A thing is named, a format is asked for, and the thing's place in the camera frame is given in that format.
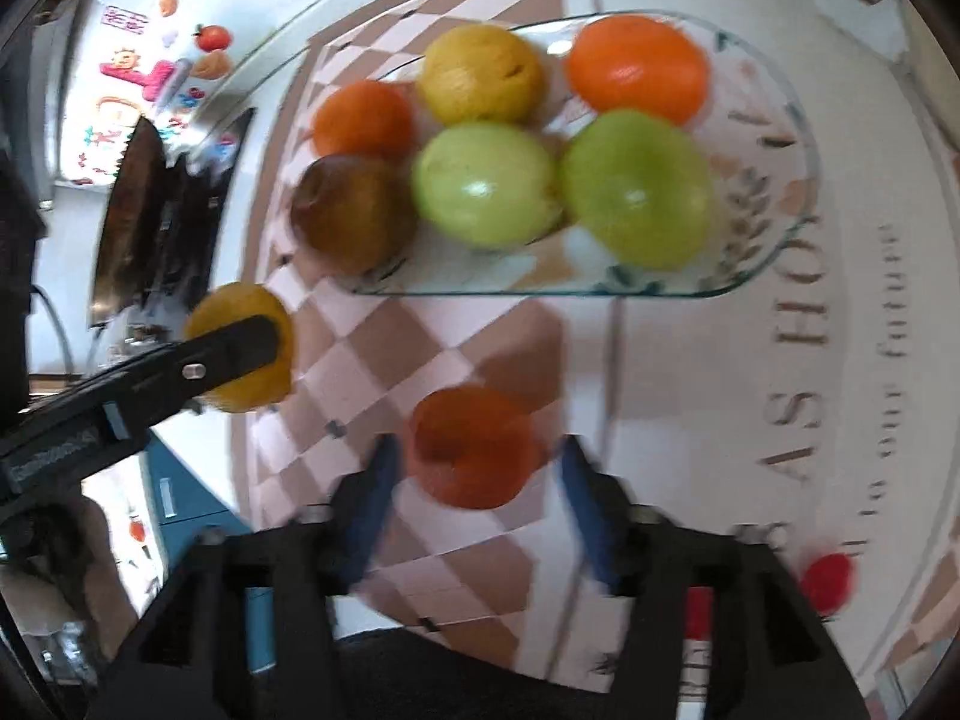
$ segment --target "orange fruit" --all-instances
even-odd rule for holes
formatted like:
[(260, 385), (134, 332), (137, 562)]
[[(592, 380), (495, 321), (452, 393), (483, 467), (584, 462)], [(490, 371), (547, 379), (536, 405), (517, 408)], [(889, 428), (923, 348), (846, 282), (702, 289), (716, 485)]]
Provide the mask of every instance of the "orange fruit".
[(280, 403), (293, 389), (291, 369), (294, 357), (294, 322), (283, 303), (259, 284), (224, 284), (200, 300), (186, 320), (184, 338), (198, 338), (221, 327), (258, 314), (277, 327), (280, 344), (277, 358), (239, 379), (206, 392), (202, 399), (228, 413), (248, 412), (271, 403)]
[(545, 460), (527, 410), (476, 384), (421, 400), (405, 439), (408, 469), (424, 492), (458, 509), (509, 503)]
[(546, 92), (534, 47), (491, 23), (455, 26), (424, 55), (416, 90), (438, 121), (522, 122)]
[(398, 159), (414, 143), (410, 103), (394, 85), (363, 80), (327, 98), (313, 119), (317, 156), (368, 154)]
[(566, 57), (566, 75), (600, 113), (635, 108), (682, 125), (707, 101), (710, 64), (675, 26), (622, 14), (581, 30)]

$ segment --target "white tile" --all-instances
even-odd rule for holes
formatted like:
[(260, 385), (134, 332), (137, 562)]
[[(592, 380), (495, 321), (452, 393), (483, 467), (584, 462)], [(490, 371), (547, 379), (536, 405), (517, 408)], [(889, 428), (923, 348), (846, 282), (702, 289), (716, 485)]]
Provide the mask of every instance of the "white tile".
[(415, 13), (405, 19), (400, 19), (380, 35), (371, 48), (380, 52), (399, 52), (438, 18), (440, 17), (429, 13)]
[(404, 522), (434, 554), (502, 536), (503, 526), (488, 512), (442, 506), (421, 490), (413, 479), (394, 491), (394, 506)]
[(376, 69), (374, 73), (371, 74), (375, 79), (379, 79), (381, 76), (385, 76), (387, 73), (392, 73), (398, 67), (407, 64), (414, 59), (417, 59), (418, 55), (415, 53), (404, 53), (397, 52), (392, 55), (386, 62), (384, 62), (380, 67)]
[(489, 617), (493, 611), (465, 586), (448, 590), (408, 595), (407, 603), (419, 617), (428, 617), (438, 625)]
[(326, 322), (341, 338), (352, 332), (384, 300), (371, 295), (351, 295), (337, 287), (330, 279), (320, 280), (311, 299)]
[(320, 406), (330, 419), (349, 422), (380, 399), (383, 391), (347, 343), (338, 343), (304, 375)]
[(334, 637), (352, 637), (363, 631), (381, 631), (385, 628), (399, 628), (400, 623), (373, 611), (362, 600), (352, 595), (333, 599), (333, 610), (337, 618)]
[(360, 470), (360, 461), (347, 442), (330, 436), (311, 446), (302, 460), (327, 495), (333, 494), (338, 479)]
[(403, 304), (448, 348), (499, 319), (524, 298), (414, 298)]
[(280, 473), (296, 459), (296, 447), (287, 434), (283, 420), (275, 413), (266, 413), (253, 425), (253, 440), (263, 460), (274, 473)]
[(307, 290), (296, 275), (296, 271), (289, 265), (277, 268), (263, 286), (280, 298), (280, 302), (291, 314), (296, 312), (306, 300)]
[(486, 22), (521, 0), (464, 0), (448, 15), (458, 19), (474, 19)]
[(307, 138), (296, 147), (290, 161), (282, 167), (277, 178), (284, 184), (294, 187), (299, 183), (301, 176), (308, 167), (317, 160), (317, 151), (313, 148), (313, 138)]
[(391, 389), (387, 398), (390, 398), (391, 403), (403, 416), (409, 416), (416, 404), (431, 392), (461, 384), (467, 381), (472, 373), (473, 366), (460, 352), (447, 349)]
[(364, 52), (366, 52), (366, 49), (359, 46), (347, 46), (345, 49), (339, 50), (330, 59), (326, 60), (326, 64), (318, 70), (317, 81), (330, 83)]

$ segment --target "wall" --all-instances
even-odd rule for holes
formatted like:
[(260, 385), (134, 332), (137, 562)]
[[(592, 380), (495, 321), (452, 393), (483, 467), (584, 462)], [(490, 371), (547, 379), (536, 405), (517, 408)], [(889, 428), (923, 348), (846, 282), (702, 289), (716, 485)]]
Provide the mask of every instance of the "wall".
[[(45, 212), (47, 237), (37, 247), (34, 283), (53, 301), (64, 324), (77, 370), (83, 367), (93, 333), (86, 328), (86, 305), (93, 282), (100, 225), (107, 195), (73, 187), (56, 187), (54, 210)], [(54, 326), (34, 298), (27, 323), (30, 372), (62, 373), (64, 359)]]

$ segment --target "yellow fruit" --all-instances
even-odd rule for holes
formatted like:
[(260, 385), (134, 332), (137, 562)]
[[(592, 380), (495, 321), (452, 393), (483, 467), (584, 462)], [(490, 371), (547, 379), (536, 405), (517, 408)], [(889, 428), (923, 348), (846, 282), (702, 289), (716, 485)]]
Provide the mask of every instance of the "yellow fruit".
[(477, 23), (430, 44), (416, 88), (443, 124), (522, 122), (544, 97), (546, 79), (529, 44), (499, 26)]
[(264, 314), (277, 326), (277, 335), (280, 336), (277, 358), (270, 365), (218, 386), (203, 396), (203, 400), (222, 412), (248, 412), (278, 403), (290, 394), (294, 355), (294, 325), (290, 314), (265, 287), (234, 282), (224, 284), (200, 300), (200, 305), (186, 320), (184, 335), (190, 340), (257, 314)]

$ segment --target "pink tile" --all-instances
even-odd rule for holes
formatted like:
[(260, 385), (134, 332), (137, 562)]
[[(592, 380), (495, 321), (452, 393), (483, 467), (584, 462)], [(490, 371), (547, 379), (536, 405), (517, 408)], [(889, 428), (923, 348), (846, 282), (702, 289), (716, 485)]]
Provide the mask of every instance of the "pink tile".
[(523, 298), (416, 298), (406, 300), (405, 305), (434, 338), (453, 348), (502, 317), (521, 300)]
[(431, 392), (466, 381), (473, 366), (462, 354), (453, 349), (440, 352), (416, 373), (395, 386), (387, 397), (403, 416), (411, 415), (416, 404)]
[(291, 314), (296, 314), (306, 300), (306, 288), (299, 280), (296, 271), (289, 265), (277, 268), (263, 286), (280, 298), (280, 302)]
[(256, 420), (253, 425), (253, 440), (264, 463), (273, 473), (280, 473), (296, 458), (296, 445), (287, 435), (280, 415), (267, 413)]
[(360, 461), (347, 442), (326, 437), (315, 443), (302, 455), (313, 478), (327, 495), (333, 494), (338, 479), (360, 470)]
[(314, 287), (310, 299), (317, 304), (326, 323), (342, 338), (372, 314), (385, 298), (351, 295), (337, 287), (331, 279), (323, 279)]
[(260, 508), (263, 511), (268, 528), (286, 522), (293, 516), (296, 505), (280, 485), (280, 480), (272, 476), (259, 487)]
[(448, 14), (456, 19), (471, 19), (486, 22), (496, 18), (507, 8), (521, 0), (466, 0), (453, 8)]
[(419, 560), (397, 563), (381, 568), (401, 595), (425, 595), (460, 586), (460, 579), (441, 557), (421, 557)]
[(487, 605), (464, 586), (424, 595), (408, 595), (407, 603), (417, 615), (429, 617), (438, 625), (491, 615)]
[(320, 410), (330, 419), (349, 422), (383, 395), (363, 362), (347, 343), (338, 343), (304, 375)]
[(371, 47), (378, 52), (398, 52), (438, 18), (440, 17), (430, 13), (414, 13), (405, 19), (400, 19), (380, 35)]

